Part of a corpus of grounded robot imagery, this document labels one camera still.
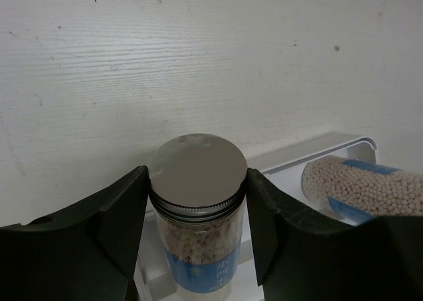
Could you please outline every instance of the metal lid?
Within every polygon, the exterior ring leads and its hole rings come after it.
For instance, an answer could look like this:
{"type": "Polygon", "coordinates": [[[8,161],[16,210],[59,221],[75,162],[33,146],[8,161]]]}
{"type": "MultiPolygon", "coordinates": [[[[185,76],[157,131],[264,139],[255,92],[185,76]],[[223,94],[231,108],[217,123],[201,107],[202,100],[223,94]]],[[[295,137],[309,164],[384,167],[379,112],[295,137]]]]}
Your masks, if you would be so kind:
{"type": "Polygon", "coordinates": [[[231,142],[211,134],[189,134],[163,144],[152,157],[149,172],[151,202],[172,219],[215,220],[244,199],[244,155],[231,142]]]}

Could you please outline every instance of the wood grain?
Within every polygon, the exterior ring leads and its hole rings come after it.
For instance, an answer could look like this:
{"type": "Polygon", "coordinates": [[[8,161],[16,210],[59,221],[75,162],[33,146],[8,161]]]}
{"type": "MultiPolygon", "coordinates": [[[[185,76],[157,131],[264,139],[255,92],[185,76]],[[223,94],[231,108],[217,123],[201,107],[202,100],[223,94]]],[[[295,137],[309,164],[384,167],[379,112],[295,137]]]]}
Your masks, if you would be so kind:
{"type": "Polygon", "coordinates": [[[0,0],[0,225],[189,132],[247,156],[368,134],[423,171],[423,0],[161,1],[0,0]]]}

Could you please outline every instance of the table surface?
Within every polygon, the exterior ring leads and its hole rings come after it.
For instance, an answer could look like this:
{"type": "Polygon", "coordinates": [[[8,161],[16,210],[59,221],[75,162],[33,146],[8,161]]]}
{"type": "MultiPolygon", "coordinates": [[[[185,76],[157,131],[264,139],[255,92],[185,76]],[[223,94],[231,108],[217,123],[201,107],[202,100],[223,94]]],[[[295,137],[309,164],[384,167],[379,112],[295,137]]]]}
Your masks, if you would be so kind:
{"type": "Polygon", "coordinates": [[[167,140],[247,157],[338,130],[423,171],[423,0],[0,0],[0,225],[167,140]]]}

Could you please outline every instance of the blue label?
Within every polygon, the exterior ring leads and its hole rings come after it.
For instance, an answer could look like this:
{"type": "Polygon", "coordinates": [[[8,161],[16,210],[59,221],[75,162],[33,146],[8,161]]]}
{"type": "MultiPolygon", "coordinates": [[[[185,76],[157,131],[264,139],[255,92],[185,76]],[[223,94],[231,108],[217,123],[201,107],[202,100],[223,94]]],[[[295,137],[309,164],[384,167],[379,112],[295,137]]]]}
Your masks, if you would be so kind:
{"type": "Polygon", "coordinates": [[[241,241],[225,258],[208,265],[185,263],[165,249],[173,279],[183,288],[195,293],[209,293],[225,286],[238,267],[241,241]]]}
{"type": "Polygon", "coordinates": [[[352,220],[353,222],[363,224],[371,220],[372,218],[375,218],[369,213],[363,212],[362,210],[359,210],[358,208],[355,208],[351,205],[345,204],[344,202],[341,202],[340,200],[336,200],[335,198],[328,197],[328,202],[329,202],[330,208],[335,213],[338,213],[342,217],[348,218],[352,220]]]}
{"type": "Polygon", "coordinates": [[[372,163],[358,161],[358,160],[346,160],[342,162],[342,164],[348,165],[350,167],[357,167],[358,169],[363,169],[366,171],[370,171],[370,172],[378,173],[382,175],[390,175],[393,172],[399,171],[399,169],[395,169],[394,167],[386,167],[384,165],[372,164],[372,163]]]}

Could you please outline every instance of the white tray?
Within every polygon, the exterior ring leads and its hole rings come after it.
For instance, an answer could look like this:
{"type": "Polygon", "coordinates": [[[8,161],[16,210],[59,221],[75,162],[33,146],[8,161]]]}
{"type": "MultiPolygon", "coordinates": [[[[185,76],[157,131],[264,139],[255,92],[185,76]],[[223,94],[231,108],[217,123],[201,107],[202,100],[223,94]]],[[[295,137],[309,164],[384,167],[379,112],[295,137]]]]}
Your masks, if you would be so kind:
{"type": "MultiPolygon", "coordinates": [[[[248,163],[249,167],[260,170],[279,189],[297,200],[330,217],[354,224],[307,200],[301,190],[301,176],[306,164],[329,154],[377,163],[374,140],[336,132],[249,159],[248,163]]],[[[182,301],[175,293],[176,288],[167,269],[153,212],[145,215],[141,242],[134,275],[141,301],[182,301]]],[[[249,219],[245,209],[241,256],[233,279],[233,290],[227,301],[263,299],[262,287],[257,286],[249,219]]]]}

